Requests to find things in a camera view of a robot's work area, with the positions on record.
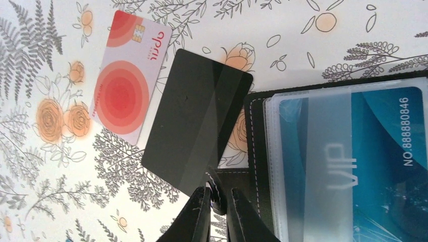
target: card holder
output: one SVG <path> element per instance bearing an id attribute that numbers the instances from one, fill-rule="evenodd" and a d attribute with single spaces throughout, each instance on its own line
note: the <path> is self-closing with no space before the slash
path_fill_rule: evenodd
<path id="1" fill-rule="evenodd" d="M 278 93 L 287 92 L 308 92 L 308 90 L 316 90 L 328 87 L 341 87 L 356 84 L 368 84 L 376 82 L 384 82 L 390 80 L 400 80 L 416 77 L 427 77 L 427 71 L 402 73 L 396 75 L 375 77 L 369 79 L 348 80 L 335 83 L 325 83 L 305 87 L 296 87 L 290 89 L 274 90 L 260 93 L 249 94 L 244 100 L 244 109 L 247 127 L 247 143 L 248 143 L 248 164 L 250 171 L 250 196 L 253 197 L 254 208 L 258 212 L 261 219 L 272 232 L 275 231 L 274 218 L 272 215 L 272 199 L 271 199 L 271 182 L 268 165 L 268 152 L 266 151 L 266 127 L 264 124 L 265 112 L 263 103 L 268 102 L 269 98 Z"/>

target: wallet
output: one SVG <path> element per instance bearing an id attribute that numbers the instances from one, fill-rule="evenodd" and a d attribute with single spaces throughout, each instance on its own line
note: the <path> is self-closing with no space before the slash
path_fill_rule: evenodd
<path id="1" fill-rule="evenodd" d="M 295 87 L 265 92 L 251 93 L 244 100 L 247 144 L 248 144 L 248 176 L 249 200 L 266 226 L 274 232 L 272 214 L 270 173 L 264 125 L 263 102 L 277 93 L 307 91 L 322 88 L 341 87 L 375 82 L 428 77 L 428 71 L 415 71 L 388 76 L 330 82 L 311 86 Z"/>

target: blue card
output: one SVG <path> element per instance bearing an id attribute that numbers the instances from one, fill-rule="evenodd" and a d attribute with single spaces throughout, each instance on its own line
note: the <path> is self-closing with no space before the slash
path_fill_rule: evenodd
<path id="1" fill-rule="evenodd" d="M 350 107 L 352 165 L 348 168 L 354 241 L 428 241 L 428 163 L 421 90 L 400 87 L 354 92 Z M 306 241 L 305 230 L 311 225 L 305 218 L 312 209 L 308 194 L 322 196 L 308 191 L 308 181 L 313 179 L 308 167 L 314 165 L 309 163 L 313 159 L 306 159 L 311 148 L 308 142 L 312 142 L 308 123 L 317 121 L 310 118 L 309 109 L 310 98 L 287 99 L 279 105 L 289 241 Z M 337 121 L 341 114 L 336 115 L 333 119 Z M 333 156 L 343 158 L 340 152 Z M 322 221 L 328 214 L 320 211 L 311 216 Z"/>

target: white and red card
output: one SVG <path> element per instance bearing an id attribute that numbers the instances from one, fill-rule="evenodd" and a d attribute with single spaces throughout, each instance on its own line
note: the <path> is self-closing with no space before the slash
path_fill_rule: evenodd
<path id="1" fill-rule="evenodd" d="M 172 29 L 116 11 L 90 109 L 92 119 L 136 145 Z"/>

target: table surface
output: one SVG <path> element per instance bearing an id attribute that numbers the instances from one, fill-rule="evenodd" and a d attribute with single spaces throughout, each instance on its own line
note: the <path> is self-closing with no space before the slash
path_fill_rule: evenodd
<path id="1" fill-rule="evenodd" d="M 253 91 L 428 67 L 424 0 L 9 0 L 0 9 L 1 241 L 156 241 L 168 228 L 188 197 L 139 157 L 178 48 L 251 72 Z M 137 146 L 87 110 L 116 10 L 173 29 Z M 240 115 L 221 167 L 247 166 L 245 136 Z M 211 241 L 226 241 L 225 219 L 212 226 Z"/>

